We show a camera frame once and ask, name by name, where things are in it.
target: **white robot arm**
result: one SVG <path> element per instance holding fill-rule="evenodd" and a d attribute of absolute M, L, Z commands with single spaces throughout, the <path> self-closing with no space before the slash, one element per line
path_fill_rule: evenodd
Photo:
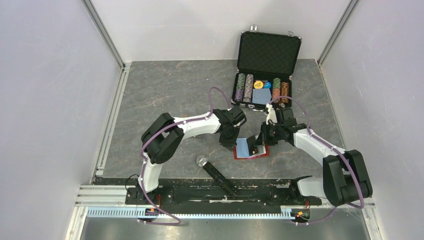
<path fill-rule="evenodd" d="M 319 137 L 306 124 L 297 124 L 291 108 L 273 109 L 266 105 L 268 114 L 262 123 L 261 132 L 255 145 L 273 146 L 280 140 L 289 142 L 308 153 L 322 165 L 323 177 L 300 177 L 291 181 L 290 187 L 300 196 L 314 196 L 328 201 L 334 206 L 351 203 L 359 199 L 353 181 L 355 176 L 362 196 L 370 197 L 373 193 L 370 178 L 361 153 L 357 150 L 346 151 Z M 347 160 L 353 172 L 347 172 L 339 153 Z"/>
<path fill-rule="evenodd" d="M 145 144 L 164 127 L 181 123 L 166 130 L 167 136 L 162 134 L 157 136 L 142 153 L 146 157 L 147 163 L 143 179 L 142 176 L 139 176 L 138 184 L 140 186 L 144 184 L 147 193 L 158 187 L 163 163 L 174 155 L 182 140 L 201 134 L 220 133 L 219 143 L 229 150 L 233 150 L 240 126 L 246 122 L 245 114 L 238 106 L 228 110 L 214 109 L 210 116 L 208 116 L 209 114 L 207 112 L 203 115 L 180 118 L 171 117 L 169 113 L 163 113 L 143 134 L 141 140 Z M 190 121 L 201 118 L 204 118 L 204 120 Z"/>

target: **white backdrop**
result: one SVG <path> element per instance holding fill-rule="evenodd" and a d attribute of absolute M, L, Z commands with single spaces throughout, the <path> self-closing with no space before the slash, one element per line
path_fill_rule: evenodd
<path fill-rule="evenodd" d="M 80 0 L 0 1 L 0 239 L 62 240 L 120 68 Z"/>
<path fill-rule="evenodd" d="M 303 38 L 316 59 L 349 0 L 92 0 L 126 62 L 236 59 L 241 31 Z"/>
<path fill-rule="evenodd" d="M 420 0 L 361 1 L 323 65 L 388 240 L 424 235 L 423 9 Z"/>

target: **metal frame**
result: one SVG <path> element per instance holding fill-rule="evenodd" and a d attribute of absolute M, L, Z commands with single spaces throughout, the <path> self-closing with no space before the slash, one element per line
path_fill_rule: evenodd
<path fill-rule="evenodd" d="M 358 5 L 360 0 L 350 0 L 349 4 L 347 5 L 346 9 L 343 12 L 343 15 L 341 16 L 340 20 L 337 23 L 337 26 L 335 27 L 334 31 L 332 32 L 330 39 L 328 40 L 327 44 L 324 47 L 324 50 L 322 51 L 321 55 L 319 56 L 317 63 L 319 66 L 321 66 L 326 58 L 328 57 L 331 49 L 333 48 L 334 44 L 336 43 L 337 39 L 339 38 L 340 33 L 345 28 L 346 23 L 348 22 L 349 18 L 351 17 L 352 13 L 354 12 L 356 6 Z"/>
<path fill-rule="evenodd" d="M 114 42 L 112 41 L 111 36 L 109 35 L 108 31 L 106 30 L 105 25 L 102 22 L 102 19 L 100 18 L 99 14 L 96 11 L 96 8 L 94 7 L 94 4 L 91 0 L 81 0 L 84 4 L 85 8 L 87 9 L 87 12 L 90 14 L 91 19 L 93 20 L 98 32 L 100 33 L 101 37 L 103 38 L 104 42 L 106 43 L 107 47 L 109 48 L 110 52 L 113 55 L 113 58 L 115 59 L 116 63 L 120 66 L 120 68 L 123 70 L 126 66 L 125 62 L 122 60 L 121 55 L 119 54 Z"/>
<path fill-rule="evenodd" d="M 107 119 L 103 139 L 101 141 L 101 147 L 97 154 L 97 163 L 93 169 L 93 176 L 91 178 L 91 182 L 94 182 L 96 176 L 103 175 L 103 170 L 105 169 L 109 148 L 112 142 L 112 136 L 114 135 L 115 125 L 118 119 L 119 109 L 121 107 L 122 98 L 124 96 L 125 86 L 127 85 L 130 67 L 131 63 L 127 63 L 120 74 L 119 82 L 116 87 L 115 95 L 113 97 L 113 103 L 110 107 L 109 117 Z"/>
<path fill-rule="evenodd" d="M 122 185 L 82 185 L 76 198 L 72 219 L 66 233 L 66 240 L 79 240 L 88 213 L 91 217 L 130 218 L 144 214 L 144 210 L 151 205 L 125 205 L 127 190 Z M 376 206 L 372 198 L 366 198 L 365 208 L 362 210 L 368 234 L 371 240 L 384 240 L 381 228 L 376 217 Z M 303 209 L 300 205 L 282 205 L 281 214 L 178 214 L 182 219 L 287 219 L 287 212 L 291 209 Z M 330 209 L 332 206 L 326 199 L 322 205 L 312 205 L 311 209 Z M 352 209 L 345 204 L 339 209 Z"/>
<path fill-rule="evenodd" d="M 88 207 L 85 206 L 76 206 L 73 208 L 65 240 L 80 240 L 88 210 Z"/>

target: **poker chip case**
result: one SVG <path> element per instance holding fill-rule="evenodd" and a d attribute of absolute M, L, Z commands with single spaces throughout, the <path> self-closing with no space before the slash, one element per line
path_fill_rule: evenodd
<path fill-rule="evenodd" d="M 271 83 L 271 94 L 274 88 L 273 79 L 279 78 L 281 79 L 281 84 L 284 84 L 285 87 L 288 84 L 288 96 L 291 97 L 291 76 L 295 70 L 301 43 L 302 38 L 299 36 L 256 31 L 242 32 L 231 103 L 253 110 L 265 109 L 265 104 L 253 103 L 253 99 L 250 101 L 244 101 L 246 99 L 243 100 L 243 98 L 236 99 L 236 88 L 240 74 L 253 75 L 253 82 L 257 80 L 268 81 Z M 288 101 L 287 99 L 280 100 L 272 105 L 275 108 L 291 107 L 292 101 L 289 99 Z"/>

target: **gray floor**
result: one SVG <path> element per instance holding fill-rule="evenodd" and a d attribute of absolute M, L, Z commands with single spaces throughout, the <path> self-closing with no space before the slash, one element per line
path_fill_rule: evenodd
<path fill-rule="evenodd" d="M 311 221 L 327 215 L 328 209 L 312 209 Z M 131 218 L 85 220 L 81 240 L 369 240 L 359 209 L 338 209 L 323 223 L 295 226 L 277 219 L 183 219 L 181 226 L 149 226 Z"/>
<path fill-rule="evenodd" d="M 168 112 L 174 117 L 204 114 L 209 110 L 207 92 L 212 86 L 223 89 L 231 97 L 236 64 L 235 60 L 133 62 L 103 177 L 127 178 L 140 173 L 140 138 L 160 114 Z M 341 146 L 339 129 L 315 60 L 299 59 L 292 82 L 292 96 L 306 107 L 315 132 Z M 212 100 L 214 108 L 227 108 L 218 91 L 212 94 Z M 298 106 L 293 111 L 298 123 L 306 122 Z M 244 112 L 247 123 L 239 137 L 257 135 L 266 116 L 249 109 Z M 219 145 L 218 139 L 218 134 L 206 134 L 184 140 L 164 164 L 160 177 L 208 178 L 195 164 L 202 154 L 209 156 L 210 162 L 227 178 L 288 179 L 322 175 L 318 162 L 289 143 L 272 146 L 269 157 L 235 160 L 232 152 Z"/>

